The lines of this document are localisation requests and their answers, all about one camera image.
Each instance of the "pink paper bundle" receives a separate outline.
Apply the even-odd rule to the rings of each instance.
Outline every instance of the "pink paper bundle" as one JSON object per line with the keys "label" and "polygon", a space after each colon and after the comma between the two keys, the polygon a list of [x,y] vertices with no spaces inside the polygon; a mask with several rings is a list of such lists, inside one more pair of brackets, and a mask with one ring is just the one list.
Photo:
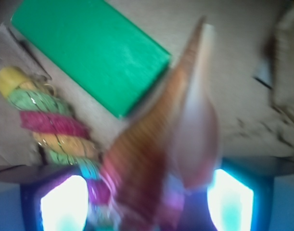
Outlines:
{"label": "pink paper bundle", "polygon": [[106,205],[110,199],[110,191],[102,180],[87,180],[89,200],[94,205]]}
{"label": "pink paper bundle", "polygon": [[71,117],[53,113],[20,111],[21,127],[39,133],[89,138],[88,129]]}

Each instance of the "twisted paper strip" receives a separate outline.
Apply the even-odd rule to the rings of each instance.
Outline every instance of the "twisted paper strip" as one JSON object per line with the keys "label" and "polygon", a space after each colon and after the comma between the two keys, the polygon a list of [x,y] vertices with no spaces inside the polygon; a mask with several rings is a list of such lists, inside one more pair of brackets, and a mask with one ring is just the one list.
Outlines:
{"label": "twisted paper strip", "polygon": [[6,67],[0,71],[0,92],[20,111],[21,127],[33,132],[50,161],[59,165],[78,165],[88,179],[89,200],[97,208],[98,225],[107,218],[110,192],[99,174],[100,153],[89,139],[88,129],[72,118],[69,105],[56,98],[47,84],[29,79],[20,69]]}

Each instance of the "bird toy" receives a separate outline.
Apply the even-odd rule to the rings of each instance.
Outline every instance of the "bird toy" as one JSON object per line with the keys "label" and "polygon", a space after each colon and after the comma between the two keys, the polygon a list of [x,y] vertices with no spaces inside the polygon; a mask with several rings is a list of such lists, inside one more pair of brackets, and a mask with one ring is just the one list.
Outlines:
{"label": "bird toy", "polygon": [[30,79],[17,67],[5,67],[0,70],[0,92],[19,110],[21,127],[32,132],[48,153],[49,163],[79,166],[87,179],[89,201],[99,217],[107,217],[110,192],[99,174],[101,152],[90,140],[87,127],[73,118],[67,102],[56,97],[56,89]]}
{"label": "bird toy", "polygon": [[[210,42],[201,43],[210,37],[202,35],[203,31],[204,18],[158,101],[103,156],[69,105],[56,97],[53,86],[33,81],[17,68],[0,71],[0,92],[20,111],[22,127],[32,131],[50,161],[80,167],[99,230],[109,226],[119,231],[175,230],[184,188],[203,185],[213,174],[217,118],[204,90],[201,76],[205,72],[197,71],[198,66],[206,69],[209,55]],[[200,122],[195,119],[188,124],[188,115],[200,116]],[[198,139],[201,147],[196,145]]]}

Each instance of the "green rectangular block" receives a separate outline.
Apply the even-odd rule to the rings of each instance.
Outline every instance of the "green rectangular block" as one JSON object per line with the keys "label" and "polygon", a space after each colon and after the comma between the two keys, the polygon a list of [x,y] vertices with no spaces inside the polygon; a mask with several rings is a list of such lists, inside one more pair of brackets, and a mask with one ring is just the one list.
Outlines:
{"label": "green rectangular block", "polygon": [[12,24],[118,118],[170,60],[163,47],[102,0],[24,0]]}

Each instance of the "blue light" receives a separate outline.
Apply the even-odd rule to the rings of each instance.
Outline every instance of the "blue light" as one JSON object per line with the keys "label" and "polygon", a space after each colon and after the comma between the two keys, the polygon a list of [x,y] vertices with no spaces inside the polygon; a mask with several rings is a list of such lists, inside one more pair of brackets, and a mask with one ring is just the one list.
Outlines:
{"label": "blue light", "polygon": [[218,169],[207,197],[210,216],[218,231],[250,231],[253,190]]}
{"label": "blue light", "polygon": [[87,183],[71,176],[41,199],[44,231],[81,231],[88,213]]}

